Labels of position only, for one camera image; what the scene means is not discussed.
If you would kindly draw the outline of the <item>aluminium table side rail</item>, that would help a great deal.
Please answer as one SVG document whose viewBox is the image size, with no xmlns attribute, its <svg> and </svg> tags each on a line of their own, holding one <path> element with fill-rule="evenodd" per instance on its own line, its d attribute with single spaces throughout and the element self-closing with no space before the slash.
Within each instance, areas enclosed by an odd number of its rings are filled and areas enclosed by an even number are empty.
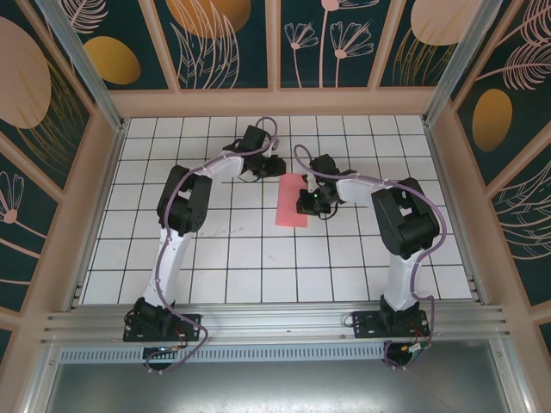
<svg viewBox="0 0 551 413">
<path fill-rule="evenodd" d="M 98 182 L 98 189 L 91 208 L 90 218 L 71 276 L 71 283 L 68 286 L 68 291 L 65 296 L 65 302 L 63 304 L 63 311 L 65 312 L 70 312 L 75 306 L 78 306 L 83 295 L 85 279 L 89 272 L 89 265 L 96 244 L 96 236 L 100 230 L 104 209 L 107 204 L 109 191 L 115 175 L 121 149 L 127 135 L 129 123 L 129 118 L 122 119 L 121 126 L 116 130 L 112 144 L 109 148 L 107 159 Z"/>
<path fill-rule="evenodd" d="M 444 218 L 447 226 L 446 240 L 443 246 L 431 255 L 431 262 L 437 268 L 446 268 L 446 276 L 443 279 L 445 299 L 470 299 L 485 305 L 487 294 L 480 279 L 474 253 L 468 243 L 467 229 L 461 216 L 451 175 L 444 162 L 443 150 L 431 126 L 424 126 L 424 132 L 443 196 L 444 205 L 439 208 L 446 212 Z"/>
</svg>

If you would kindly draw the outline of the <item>grey metal sheet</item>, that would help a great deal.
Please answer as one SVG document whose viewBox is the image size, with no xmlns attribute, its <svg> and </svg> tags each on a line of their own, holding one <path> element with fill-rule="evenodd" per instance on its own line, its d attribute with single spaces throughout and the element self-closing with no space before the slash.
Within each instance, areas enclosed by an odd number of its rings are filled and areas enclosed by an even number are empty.
<svg viewBox="0 0 551 413">
<path fill-rule="evenodd" d="M 511 413 L 485 342 L 444 342 L 412 367 L 381 361 L 64 365 L 46 413 Z"/>
</svg>

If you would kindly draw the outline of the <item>pink paper sheet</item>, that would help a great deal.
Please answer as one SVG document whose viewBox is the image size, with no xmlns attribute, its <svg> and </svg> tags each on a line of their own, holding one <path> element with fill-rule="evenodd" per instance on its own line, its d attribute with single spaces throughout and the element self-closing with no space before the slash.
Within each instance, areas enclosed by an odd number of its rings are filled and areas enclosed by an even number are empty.
<svg viewBox="0 0 551 413">
<path fill-rule="evenodd" d="M 275 212 L 275 224 L 282 227 L 307 228 L 308 217 L 297 213 L 300 191 L 307 189 L 300 174 L 281 176 Z"/>
</svg>

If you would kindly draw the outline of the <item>dark panel with orange oval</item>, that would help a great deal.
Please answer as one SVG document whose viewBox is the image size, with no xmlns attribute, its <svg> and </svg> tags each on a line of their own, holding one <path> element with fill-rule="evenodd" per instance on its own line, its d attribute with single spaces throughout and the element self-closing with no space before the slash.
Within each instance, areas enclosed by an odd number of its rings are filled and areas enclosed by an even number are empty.
<svg viewBox="0 0 551 413">
<path fill-rule="evenodd" d="M 58 2 L 109 90 L 167 88 L 139 0 Z"/>
</svg>

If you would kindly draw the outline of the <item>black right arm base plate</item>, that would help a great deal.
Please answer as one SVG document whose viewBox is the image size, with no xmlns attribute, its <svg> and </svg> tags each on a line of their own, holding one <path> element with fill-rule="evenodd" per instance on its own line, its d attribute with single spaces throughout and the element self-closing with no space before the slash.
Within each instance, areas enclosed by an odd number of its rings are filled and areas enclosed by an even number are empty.
<svg viewBox="0 0 551 413">
<path fill-rule="evenodd" d="M 429 321 L 425 311 L 402 316 L 383 315 L 380 311 L 352 313 L 355 338 L 414 338 L 416 334 L 428 337 Z"/>
</svg>

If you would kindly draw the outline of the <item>dark panel with leaf sprays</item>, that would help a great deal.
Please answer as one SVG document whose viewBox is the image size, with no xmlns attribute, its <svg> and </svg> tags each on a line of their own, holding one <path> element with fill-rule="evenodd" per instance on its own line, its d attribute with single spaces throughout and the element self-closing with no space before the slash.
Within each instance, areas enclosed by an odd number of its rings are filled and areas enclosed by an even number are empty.
<svg viewBox="0 0 551 413">
<path fill-rule="evenodd" d="M 266 0 L 153 0 L 177 83 L 266 89 Z"/>
</svg>

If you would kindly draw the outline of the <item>dark panel, single flower outline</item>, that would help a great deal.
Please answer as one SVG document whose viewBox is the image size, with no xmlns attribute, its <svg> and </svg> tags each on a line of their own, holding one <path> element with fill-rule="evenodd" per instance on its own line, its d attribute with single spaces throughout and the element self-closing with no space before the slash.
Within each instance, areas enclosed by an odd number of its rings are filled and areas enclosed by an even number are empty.
<svg viewBox="0 0 551 413">
<path fill-rule="evenodd" d="M 0 309 L 23 313 L 44 266 L 59 203 L 0 134 Z"/>
</svg>

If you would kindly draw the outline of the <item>aluminium mounting rail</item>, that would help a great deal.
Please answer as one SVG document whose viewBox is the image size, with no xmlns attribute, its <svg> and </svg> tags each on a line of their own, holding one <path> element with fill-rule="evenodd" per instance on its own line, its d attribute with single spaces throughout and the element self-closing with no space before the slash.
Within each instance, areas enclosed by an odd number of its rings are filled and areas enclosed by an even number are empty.
<svg viewBox="0 0 551 413">
<path fill-rule="evenodd" d="M 180 305 L 177 311 L 200 314 L 210 343 L 241 345 L 353 342 L 349 315 L 377 308 L 375 302 L 331 302 Z M 120 346 L 127 311 L 124 305 L 80 305 L 69 312 L 54 312 L 47 316 L 40 340 L 59 347 Z M 436 303 L 434 341 L 487 339 L 510 332 L 498 305 Z"/>
</svg>

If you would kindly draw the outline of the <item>dark panel with feather outline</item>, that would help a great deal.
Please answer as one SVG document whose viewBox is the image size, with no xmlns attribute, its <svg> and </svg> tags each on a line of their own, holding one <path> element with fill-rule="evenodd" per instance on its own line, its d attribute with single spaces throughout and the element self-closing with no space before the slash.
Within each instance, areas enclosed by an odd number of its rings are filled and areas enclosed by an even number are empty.
<svg viewBox="0 0 551 413">
<path fill-rule="evenodd" d="M 527 300 L 551 300 L 551 144 L 492 198 Z"/>
</svg>

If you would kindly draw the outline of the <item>dark panel with flower outlines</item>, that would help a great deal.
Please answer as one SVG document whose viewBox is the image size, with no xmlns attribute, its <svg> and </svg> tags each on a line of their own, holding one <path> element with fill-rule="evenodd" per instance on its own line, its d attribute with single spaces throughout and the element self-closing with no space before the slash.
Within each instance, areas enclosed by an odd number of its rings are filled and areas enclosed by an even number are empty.
<svg viewBox="0 0 551 413">
<path fill-rule="evenodd" d="M 282 0 L 281 86 L 366 86 L 388 8 L 388 0 Z"/>
</svg>

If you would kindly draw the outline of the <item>dark panel, large pale oval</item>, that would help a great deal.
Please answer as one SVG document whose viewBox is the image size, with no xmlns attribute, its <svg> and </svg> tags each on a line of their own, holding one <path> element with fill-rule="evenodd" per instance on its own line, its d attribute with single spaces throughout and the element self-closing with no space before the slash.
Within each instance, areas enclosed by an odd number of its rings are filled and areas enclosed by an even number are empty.
<svg viewBox="0 0 551 413">
<path fill-rule="evenodd" d="M 15 0 L 0 0 L 0 133 L 64 188 L 90 111 Z"/>
</svg>

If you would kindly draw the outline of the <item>dark panel with pale disc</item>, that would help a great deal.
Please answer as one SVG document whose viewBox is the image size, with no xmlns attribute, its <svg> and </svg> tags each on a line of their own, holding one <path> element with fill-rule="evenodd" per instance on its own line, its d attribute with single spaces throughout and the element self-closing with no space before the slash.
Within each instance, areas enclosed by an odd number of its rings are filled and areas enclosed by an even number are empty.
<svg viewBox="0 0 551 413">
<path fill-rule="evenodd" d="M 381 87 L 437 85 L 467 25 L 468 0 L 406 0 Z"/>
</svg>

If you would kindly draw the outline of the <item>aluminium corner post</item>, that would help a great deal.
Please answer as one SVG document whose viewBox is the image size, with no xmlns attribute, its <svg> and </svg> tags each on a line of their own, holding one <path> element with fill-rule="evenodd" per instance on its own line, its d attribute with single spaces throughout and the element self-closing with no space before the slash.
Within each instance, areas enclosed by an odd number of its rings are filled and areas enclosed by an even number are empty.
<svg viewBox="0 0 551 413">
<path fill-rule="evenodd" d="M 437 121 L 461 75 L 467 69 L 488 28 L 495 20 L 502 2 L 503 0 L 481 0 L 422 116 L 425 128 L 431 128 Z"/>
<path fill-rule="evenodd" d="M 123 118 L 79 37 L 80 34 L 93 34 L 108 16 L 106 0 L 34 1 L 108 122 L 120 131 Z"/>
</svg>

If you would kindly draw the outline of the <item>dark panel, feather and oval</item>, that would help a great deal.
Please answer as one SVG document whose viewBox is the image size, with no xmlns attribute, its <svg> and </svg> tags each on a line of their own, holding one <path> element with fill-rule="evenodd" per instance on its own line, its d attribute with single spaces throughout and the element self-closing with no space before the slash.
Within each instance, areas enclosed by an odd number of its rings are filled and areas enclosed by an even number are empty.
<svg viewBox="0 0 551 413">
<path fill-rule="evenodd" d="M 485 184 L 551 122 L 551 0 L 523 0 L 457 110 Z"/>
</svg>

